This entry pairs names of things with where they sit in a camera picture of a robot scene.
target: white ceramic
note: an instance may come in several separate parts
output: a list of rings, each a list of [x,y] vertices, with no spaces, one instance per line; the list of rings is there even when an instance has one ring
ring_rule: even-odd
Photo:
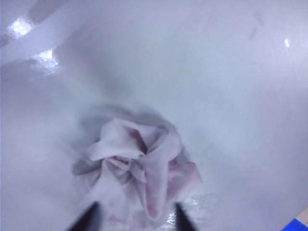
[[[3,0],[1,45],[3,230],[82,212],[67,145],[104,104],[175,124],[201,231],[278,231],[308,205],[307,1]]]

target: crumpled pink cloth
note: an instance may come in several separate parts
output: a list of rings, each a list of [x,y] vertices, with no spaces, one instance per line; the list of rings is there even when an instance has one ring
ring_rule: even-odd
[[[182,149],[171,125],[112,119],[87,151],[89,159],[102,164],[80,176],[89,185],[83,206],[98,201],[104,220],[127,222],[132,230],[162,225],[173,203],[202,182],[195,163],[177,162]]]

